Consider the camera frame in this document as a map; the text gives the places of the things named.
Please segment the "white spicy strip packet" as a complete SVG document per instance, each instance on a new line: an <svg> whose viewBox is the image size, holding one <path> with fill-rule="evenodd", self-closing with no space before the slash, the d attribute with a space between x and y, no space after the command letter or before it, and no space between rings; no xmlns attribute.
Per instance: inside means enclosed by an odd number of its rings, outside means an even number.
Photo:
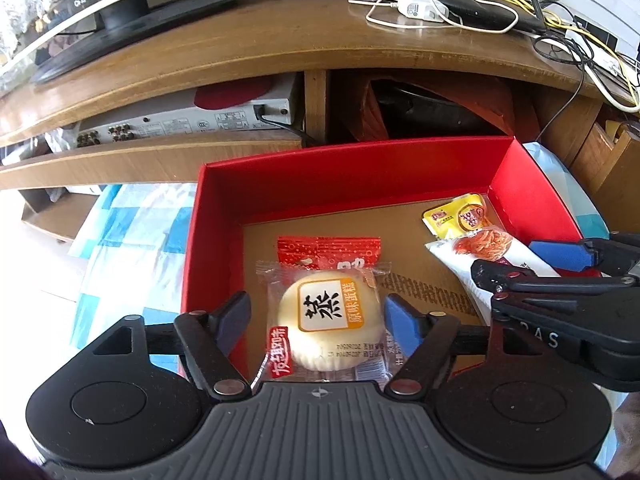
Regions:
<svg viewBox="0 0 640 480"><path fill-rule="evenodd" d="M517 238L494 226L450 240L436 240L427 243L425 248L457 275L485 325L490 324L490 298L495 287L485 290L474 283L473 263L483 260L498 266L514 266L517 271L532 271L540 278L560 276Z"/></svg>

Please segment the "red cardboard box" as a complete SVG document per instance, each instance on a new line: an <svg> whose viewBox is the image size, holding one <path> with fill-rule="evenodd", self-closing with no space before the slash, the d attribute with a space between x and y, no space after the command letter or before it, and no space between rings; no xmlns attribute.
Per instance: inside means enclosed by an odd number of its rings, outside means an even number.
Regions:
<svg viewBox="0 0 640 480"><path fill-rule="evenodd" d="M232 352L254 376L265 354L267 294L256 266L282 236L367 236L382 243L396 292L421 312L478 324L457 277L427 249L422 214L450 198L482 194L492 221L521 242L582 236L551 182L512 138L422 139L306 148L215 162L198 177L186 248L184 310L250 295L250 325Z"/></svg>

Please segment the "red bag under stand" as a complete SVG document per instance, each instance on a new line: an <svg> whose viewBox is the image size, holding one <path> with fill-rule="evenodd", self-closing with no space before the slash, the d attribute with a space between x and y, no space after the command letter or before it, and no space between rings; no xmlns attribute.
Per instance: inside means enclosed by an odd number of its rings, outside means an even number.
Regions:
<svg viewBox="0 0 640 480"><path fill-rule="evenodd" d="M360 142L453 136L533 141L532 100L494 76L453 73L364 75L345 86L342 117Z"/></svg>

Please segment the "brown cardboard box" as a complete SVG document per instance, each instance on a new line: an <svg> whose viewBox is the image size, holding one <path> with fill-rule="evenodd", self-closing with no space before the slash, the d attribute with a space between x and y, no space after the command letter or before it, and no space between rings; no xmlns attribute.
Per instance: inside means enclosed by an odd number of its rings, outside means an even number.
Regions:
<svg viewBox="0 0 640 480"><path fill-rule="evenodd" d="M594 124L570 172L612 231L639 232L639 123Z"/></svg>

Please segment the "blue white checkered tablecloth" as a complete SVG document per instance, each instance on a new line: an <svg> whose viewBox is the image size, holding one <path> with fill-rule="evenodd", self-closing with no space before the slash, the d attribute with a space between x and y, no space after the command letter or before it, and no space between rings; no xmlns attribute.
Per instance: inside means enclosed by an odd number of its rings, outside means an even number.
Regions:
<svg viewBox="0 0 640 480"><path fill-rule="evenodd" d="M551 182L582 237L608 229L582 188L545 148L521 144ZM123 184L105 189L74 241L88 262L72 341L83 347L117 320L170 322L182 306L186 248L198 184Z"/></svg>

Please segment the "steamed cake packet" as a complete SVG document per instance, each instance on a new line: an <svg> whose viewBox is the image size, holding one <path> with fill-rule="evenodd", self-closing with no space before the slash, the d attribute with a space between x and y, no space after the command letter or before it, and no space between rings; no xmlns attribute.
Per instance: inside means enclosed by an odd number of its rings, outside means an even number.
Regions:
<svg viewBox="0 0 640 480"><path fill-rule="evenodd" d="M386 328L378 279L386 263L357 259L329 269L260 262L267 294L265 355L252 380L376 382L393 375L395 343Z"/></svg>

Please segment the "flat screen television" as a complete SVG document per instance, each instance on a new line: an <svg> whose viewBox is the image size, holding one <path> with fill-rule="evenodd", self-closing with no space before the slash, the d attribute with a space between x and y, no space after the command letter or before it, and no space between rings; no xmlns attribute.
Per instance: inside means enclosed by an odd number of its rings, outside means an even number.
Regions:
<svg viewBox="0 0 640 480"><path fill-rule="evenodd" d="M136 42L233 8L240 0L60 0L32 21L13 58L1 62L1 90L46 84Z"/></svg>

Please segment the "white power adapter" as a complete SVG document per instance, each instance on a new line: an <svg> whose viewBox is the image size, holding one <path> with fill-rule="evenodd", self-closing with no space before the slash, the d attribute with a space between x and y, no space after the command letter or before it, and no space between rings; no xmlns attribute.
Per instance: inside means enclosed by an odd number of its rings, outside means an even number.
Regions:
<svg viewBox="0 0 640 480"><path fill-rule="evenodd" d="M448 8L439 0L398 0L397 10L406 18L443 23L449 18Z"/></svg>

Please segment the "red white snack packet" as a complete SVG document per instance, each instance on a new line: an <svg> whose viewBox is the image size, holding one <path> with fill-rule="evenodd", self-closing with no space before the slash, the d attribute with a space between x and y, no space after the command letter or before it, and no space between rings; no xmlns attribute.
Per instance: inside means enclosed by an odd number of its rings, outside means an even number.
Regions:
<svg viewBox="0 0 640 480"><path fill-rule="evenodd" d="M278 261L310 270L374 268L382 242L377 237L280 236Z"/></svg>

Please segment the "silver av receiver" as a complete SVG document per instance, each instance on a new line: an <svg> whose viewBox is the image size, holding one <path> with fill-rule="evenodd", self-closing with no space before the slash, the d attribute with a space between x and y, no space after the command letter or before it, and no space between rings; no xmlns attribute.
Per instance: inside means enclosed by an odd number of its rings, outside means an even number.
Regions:
<svg viewBox="0 0 640 480"><path fill-rule="evenodd" d="M74 148L175 134L264 130L295 118L297 76L259 76L167 93L74 125Z"/></svg>

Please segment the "yellow sauce mango pouch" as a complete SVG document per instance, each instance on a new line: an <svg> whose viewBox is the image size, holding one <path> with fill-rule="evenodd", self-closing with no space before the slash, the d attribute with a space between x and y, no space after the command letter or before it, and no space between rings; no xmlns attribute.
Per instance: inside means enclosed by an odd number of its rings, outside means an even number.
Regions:
<svg viewBox="0 0 640 480"><path fill-rule="evenodd" d="M480 194L464 194L422 214L424 226L438 240L455 240L482 229L496 228Z"/></svg>

